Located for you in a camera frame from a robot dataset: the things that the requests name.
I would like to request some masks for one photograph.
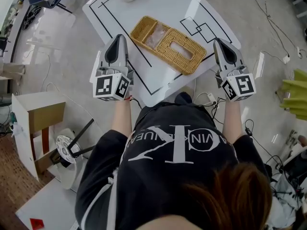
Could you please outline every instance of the black cable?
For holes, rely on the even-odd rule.
[[[301,52],[301,51],[304,51],[304,52],[305,52],[305,54],[306,54],[306,58],[307,58],[307,52],[306,52],[306,50],[304,50],[304,49],[300,49],[300,50],[299,50],[299,52]]]
[[[132,98],[130,99],[130,101],[132,101],[132,100],[136,101],[136,102],[138,103],[139,107],[142,109],[141,104],[139,103],[139,101],[138,101],[137,99],[135,99],[134,97],[132,97]]]
[[[217,103],[216,103],[216,105],[215,105],[215,107],[211,110],[211,115],[212,115],[212,119],[215,119],[219,124],[224,124],[224,123],[222,123],[222,122],[220,122],[219,120],[217,120],[216,118],[215,118],[215,115],[216,115],[216,112],[217,112],[217,107],[218,107],[218,104],[219,103],[221,103],[221,102],[225,102],[225,99],[223,99],[223,98],[221,98],[221,97],[218,97],[217,98]]]
[[[278,157],[277,155],[272,156],[269,160],[266,161],[265,164],[267,164],[273,157]]]
[[[244,123],[245,128],[247,128],[247,127],[246,127],[246,123],[247,123],[247,121],[251,121],[251,122],[253,123],[253,127],[251,128],[251,132],[253,133],[253,130],[254,130],[254,125],[255,125],[255,124],[254,124],[254,121],[253,121],[252,119],[250,119],[250,118],[249,118],[249,119],[247,119],[247,120],[245,121],[245,123]]]
[[[211,105],[197,105],[197,106],[204,106],[204,107],[210,107],[210,106],[213,106],[214,104],[211,104]]]
[[[280,27],[279,26],[277,26],[276,25],[276,23],[271,19],[271,16],[269,15],[269,14],[267,14],[267,12],[265,12],[264,10],[263,10],[263,8],[260,6],[260,4],[258,3],[258,1],[257,0],[255,0],[256,1],[256,3],[257,3],[257,5],[258,5],[258,7],[261,9],[261,11],[266,15],[266,17],[267,17],[267,19],[268,19],[268,22],[269,22],[269,24],[270,24],[270,26],[273,28],[273,30],[276,32],[276,34],[277,34],[277,36],[278,36],[278,38],[279,38],[279,40],[280,40],[280,42],[281,42],[281,44],[282,44],[282,46],[283,46],[283,49],[285,50],[285,52],[287,53],[287,55],[288,56],[290,56],[289,55],[289,53],[288,53],[288,51],[286,50],[286,48],[284,47],[284,45],[283,45],[283,42],[282,42],[282,40],[281,40],[281,38],[279,37],[279,34],[278,34],[278,32],[276,31],[276,29],[273,27],[273,25],[272,25],[272,23],[288,38],[288,40],[294,45],[294,43],[290,40],[290,38],[280,29]]]
[[[278,173],[275,173],[274,175],[272,175],[272,177],[273,177],[273,176],[275,176],[275,175],[277,175],[277,174],[281,174],[281,173],[280,173],[280,172],[278,172]]]
[[[285,176],[287,182],[292,186],[292,188],[293,188],[293,190],[294,190],[294,192],[295,192],[295,195],[296,195],[296,197],[297,197],[297,198],[296,198],[297,208],[299,208],[299,205],[298,205],[298,198],[299,198],[298,192],[296,191],[296,189],[294,188],[294,186],[293,186],[292,183],[289,181],[289,179],[288,179],[288,177],[287,177],[287,175],[286,175],[286,171],[285,171],[285,169],[284,169],[283,161],[281,160],[281,158],[280,158],[279,156],[277,156],[277,157],[278,157],[280,163],[282,164],[282,170],[283,170],[283,173],[284,173],[284,176]]]
[[[255,137],[252,135],[252,137],[254,138],[254,140],[258,143],[258,145],[259,146],[261,146],[270,156],[271,156],[271,158],[273,158],[273,160],[279,165],[279,166],[281,166],[278,162],[277,162],[277,160],[274,158],[274,156],[277,156],[277,155],[274,155],[274,156],[272,156],[262,145],[260,145],[260,143],[255,139]]]
[[[5,130],[5,123],[9,120],[10,113],[11,113],[10,106],[7,106],[7,107],[9,108],[9,114],[8,114],[6,120],[4,121],[4,123],[3,123],[3,124],[0,124],[0,126],[2,126],[2,128],[3,128],[4,131],[6,131],[6,130]]]

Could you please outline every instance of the black and white square marker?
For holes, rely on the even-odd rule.
[[[238,84],[240,94],[248,94],[254,92],[253,85],[248,75],[236,77],[236,83]]]
[[[121,98],[124,98],[126,91],[128,89],[128,85],[129,85],[129,81],[125,79],[124,77],[121,77],[115,94]]]
[[[112,76],[97,78],[96,95],[111,94]]]
[[[234,91],[234,89],[231,87],[231,85],[229,84],[229,82],[225,82],[222,85],[222,88],[224,89],[224,91],[226,92],[228,98],[230,100],[234,99],[236,97],[236,92]]]
[[[113,96],[110,96],[110,97],[102,97],[102,98],[99,98],[100,100],[103,100],[105,102],[112,102],[112,101],[119,101],[119,99],[116,99],[114,98]]]

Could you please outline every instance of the light gray floor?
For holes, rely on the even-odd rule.
[[[16,49],[15,62],[29,64],[26,75],[18,89],[21,94],[39,92],[48,72],[50,57],[51,67],[44,83],[54,83],[59,90],[71,97],[79,105],[90,112],[97,121],[81,138],[80,144],[86,148],[95,144],[102,134],[110,129],[114,103],[105,103],[92,97],[92,85],[89,77],[97,52],[104,44],[97,32],[82,11],[88,0],[66,0],[73,14],[54,8],[41,11],[31,27],[20,36]],[[255,0],[207,0],[223,17],[234,31],[242,45],[242,55],[249,70],[252,72],[261,50],[280,58],[285,56],[281,43],[274,30],[270,27],[265,15]],[[303,28],[295,16],[292,0],[258,0],[272,19],[285,31],[296,46],[307,50],[303,36]],[[278,59],[265,53],[265,67],[262,77],[256,79],[257,94],[242,101],[242,122],[248,118],[255,121],[254,136],[260,144],[272,154],[279,154],[292,128],[307,135],[306,123],[297,121],[293,115],[278,106],[279,101],[275,90],[281,85],[282,79],[288,79],[295,68],[307,70],[307,58],[299,59],[296,49],[280,33],[281,39],[290,54],[290,62],[282,64]],[[48,90],[55,90],[52,85]],[[206,72],[197,79],[196,94],[212,92],[217,98],[224,93],[217,89],[214,73]],[[206,96],[199,98],[198,103],[208,102]],[[132,119],[135,122],[140,111],[135,102],[132,105]],[[216,115],[223,121],[224,104]],[[69,127],[78,132],[91,117],[74,102],[67,99],[64,122],[55,127],[55,133]],[[269,156],[259,148],[264,161]]]

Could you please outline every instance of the black chair leg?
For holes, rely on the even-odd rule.
[[[58,3],[58,5],[61,5],[62,7],[66,8],[66,6],[65,6],[65,5],[63,5],[63,4],[61,4],[61,3]]]
[[[57,4],[57,6],[58,6],[59,8],[61,8],[61,9],[65,10],[65,11],[67,11],[68,13],[72,13],[72,12],[69,11],[68,9],[66,9],[66,8],[64,8],[64,7],[62,7],[62,6],[58,5],[58,4]]]

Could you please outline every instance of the desk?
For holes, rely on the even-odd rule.
[[[10,42],[7,43],[6,48],[5,48],[6,52],[4,52],[3,54],[3,61],[6,63],[13,62],[13,57],[14,57],[16,46],[17,46],[18,37],[22,30],[22,24],[23,24],[24,18],[27,15],[29,9],[30,9],[29,1],[24,0],[22,4],[22,8],[18,10],[18,14],[13,19],[13,22],[9,22],[9,23],[12,23],[12,28],[8,36],[8,40]]]
[[[154,106],[215,66],[213,40],[216,37],[241,48],[234,33],[206,0],[134,0],[128,3],[89,0],[83,11],[104,43],[117,34],[125,35],[128,63],[135,70],[133,94],[147,106]],[[129,38],[132,29],[145,15],[180,30],[207,50],[205,59],[193,74],[183,76]]]
[[[76,193],[65,190],[61,182],[53,179],[17,212],[17,217],[32,229],[30,218],[42,219],[45,230],[70,230],[75,223]]]

